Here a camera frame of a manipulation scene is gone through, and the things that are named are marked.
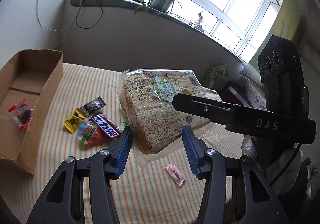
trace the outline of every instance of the blue gripper pad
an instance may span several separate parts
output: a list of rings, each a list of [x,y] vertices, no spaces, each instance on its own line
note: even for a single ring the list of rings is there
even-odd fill
[[[198,139],[188,125],[182,129],[182,141],[192,173],[199,178],[201,175],[201,166],[205,164],[204,153],[198,143]]]
[[[113,180],[119,179],[123,174],[132,143],[132,131],[126,126],[118,140],[111,142],[108,150],[111,152],[110,163],[105,165],[108,177]]]

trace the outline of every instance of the silver bolt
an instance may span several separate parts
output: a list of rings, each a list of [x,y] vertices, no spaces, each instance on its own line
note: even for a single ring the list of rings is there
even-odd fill
[[[214,149],[207,150],[207,154],[209,154],[209,155],[214,155],[215,153],[216,153],[216,151]]]
[[[103,155],[103,156],[104,155],[108,155],[109,151],[107,149],[103,149],[103,150],[100,151],[100,154]]]
[[[72,156],[68,156],[65,161],[66,162],[73,162],[74,158]]]
[[[244,155],[244,156],[242,157],[242,161],[245,161],[245,162],[249,162],[250,159],[251,159],[251,158],[250,158],[248,155]]]

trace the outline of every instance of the camera lens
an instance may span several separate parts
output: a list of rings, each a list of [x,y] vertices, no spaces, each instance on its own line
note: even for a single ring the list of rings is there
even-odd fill
[[[266,63],[266,70],[267,70],[268,73],[270,73],[271,72],[271,62],[270,62],[270,58],[269,57],[266,57],[265,63]]]
[[[260,65],[260,73],[261,73],[261,76],[264,75],[264,67],[262,64]]]
[[[279,57],[278,57],[278,53],[275,50],[272,52],[272,61],[275,66],[278,66]]]

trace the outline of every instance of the white cable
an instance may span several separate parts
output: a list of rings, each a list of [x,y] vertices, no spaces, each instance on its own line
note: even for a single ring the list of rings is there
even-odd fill
[[[53,30],[53,29],[49,29],[49,28],[43,26],[43,25],[41,24],[41,22],[40,22],[40,19],[39,19],[39,14],[38,14],[38,2],[39,2],[39,0],[37,0],[37,3],[36,3],[36,12],[37,12],[37,20],[38,20],[38,23],[40,24],[41,27],[43,27],[43,28],[45,28],[45,29],[47,29],[47,30],[49,30],[49,31],[61,32],[61,31],[65,30],[66,28],[68,28],[69,26],[71,26],[71,25],[74,23],[74,21],[73,21],[70,25],[66,26],[66,27],[63,28],[62,30]]]

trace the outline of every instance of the striped tablecloth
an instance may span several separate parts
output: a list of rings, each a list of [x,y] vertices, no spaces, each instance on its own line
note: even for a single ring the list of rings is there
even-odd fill
[[[0,165],[0,194],[12,213],[26,223],[41,191],[69,155],[77,159],[90,157],[105,145],[94,147],[80,143],[62,126],[75,107],[101,96],[107,105],[103,113],[122,126],[124,116],[116,93],[121,73],[64,64],[64,76],[52,99],[39,145],[34,176]],[[220,100],[215,91],[207,90],[209,98]],[[218,145],[218,150],[229,157],[241,156],[243,135],[231,133],[222,125],[215,132],[201,136],[208,147]],[[178,187],[164,171],[164,166],[175,163],[187,182]],[[184,148],[151,162],[144,169],[137,167],[130,152],[124,174],[111,181],[112,193],[121,223],[193,223],[196,220],[204,180],[192,174]],[[231,197],[231,181],[227,180],[227,200]],[[92,223],[89,203],[89,178],[84,180],[84,210],[86,223]]]

